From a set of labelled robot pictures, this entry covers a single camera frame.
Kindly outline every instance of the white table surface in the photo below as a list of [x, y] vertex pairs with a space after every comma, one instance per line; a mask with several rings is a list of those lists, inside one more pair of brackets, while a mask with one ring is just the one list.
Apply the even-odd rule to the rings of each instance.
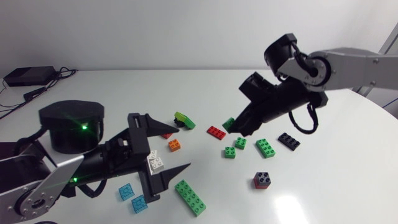
[[[39, 129], [38, 110], [60, 100], [96, 101], [105, 107], [104, 138], [127, 127], [127, 114], [149, 113], [173, 125], [180, 111], [196, 124], [170, 139], [182, 148], [168, 149], [168, 140], [149, 138], [165, 164], [172, 168], [191, 162], [176, 176], [160, 200], [135, 214], [131, 200], [122, 202], [118, 188], [131, 183], [142, 194], [138, 175], [110, 179], [94, 199], [76, 190], [74, 198], [60, 198], [51, 210], [35, 220], [57, 223], [398, 223], [398, 121], [373, 102], [350, 90], [328, 91], [328, 104], [317, 110], [315, 134], [298, 132], [285, 114], [246, 139], [235, 159], [222, 156], [239, 134], [219, 141], [206, 133], [237, 117], [249, 100], [238, 90], [252, 70], [136, 70], [78, 72], [62, 80], [23, 109], [0, 120], [0, 141], [16, 141]], [[259, 71], [273, 83], [270, 70]], [[0, 103], [22, 101], [35, 87], [9, 88]], [[311, 128], [304, 106], [294, 111], [296, 121]], [[287, 132], [301, 142], [295, 152], [277, 141]], [[275, 157], [264, 159], [255, 147], [266, 138]], [[269, 172], [271, 186], [254, 189], [256, 172]], [[207, 209], [195, 217], [174, 190], [185, 179]]]

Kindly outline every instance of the blue lego brick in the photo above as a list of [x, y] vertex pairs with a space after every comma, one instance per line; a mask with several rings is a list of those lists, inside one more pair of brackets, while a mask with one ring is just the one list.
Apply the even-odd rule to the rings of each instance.
[[126, 184], [125, 186], [119, 188], [119, 193], [120, 193], [120, 197], [122, 197], [123, 200], [129, 199], [132, 196], [134, 196], [134, 194], [135, 194], [132, 191], [132, 188], [131, 188], [130, 184]]
[[148, 208], [148, 205], [145, 203], [145, 198], [143, 195], [140, 195], [131, 200], [132, 207], [136, 213], [143, 211], [145, 208]]

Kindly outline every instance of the metal bracket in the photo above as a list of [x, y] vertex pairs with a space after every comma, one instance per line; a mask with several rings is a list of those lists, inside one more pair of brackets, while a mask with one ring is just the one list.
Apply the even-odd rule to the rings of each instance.
[[[42, 139], [50, 142], [50, 136], [44, 136]], [[22, 201], [19, 210], [24, 220], [39, 217], [50, 210], [84, 159], [83, 154], [62, 154], [52, 149], [46, 151], [55, 162], [56, 168]]]

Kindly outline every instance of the power cord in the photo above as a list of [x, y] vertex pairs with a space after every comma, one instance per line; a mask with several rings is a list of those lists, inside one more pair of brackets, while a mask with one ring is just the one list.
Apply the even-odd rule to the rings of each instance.
[[[31, 102], [32, 100], [36, 99], [37, 97], [39, 97], [41, 94], [43, 94], [45, 91], [47, 91], [49, 88], [54, 87], [60, 80], [66, 79], [71, 77], [72, 75], [76, 74], [78, 70], [77, 69], [69, 69], [67, 67], [62, 67], [56, 74], [56, 76], [50, 81], [50, 83], [42, 88], [39, 88], [37, 90], [31, 91], [29, 93], [25, 93], [24, 94], [24, 99], [25, 102], [16, 104], [16, 105], [12, 105], [12, 106], [4, 106], [4, 105], [0, 105], [2, 107], [5, 108], [12, 108], [12, 109], [7, 109], [7, 110], [2, 110], [0, 112], [5, 112], [8, 111], [6, 114], [0, 116], [0, 119], [5, 118], [6, 116], [8, 116], [9, 114], [11, 114], [12, 112], [14, 112], [15, 110], [18, 110], [19, 108], [25, 106], [26, 104], [28, 104], [29, 102]], [[4, 80], [3, 80], [3, 89], [0, 91], [0, 93], [3, 92], [3, 90], [6, 89], [6, 86], [4, 85]]]

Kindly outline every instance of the light green brick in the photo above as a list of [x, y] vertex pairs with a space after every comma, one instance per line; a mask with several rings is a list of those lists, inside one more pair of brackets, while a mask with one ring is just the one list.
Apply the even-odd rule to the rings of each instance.
[[184, 114], [181, 114], [180, 112], [175, 112], [174, 114], [175, 118], [179, 121], [185, 122], [187, 117]]

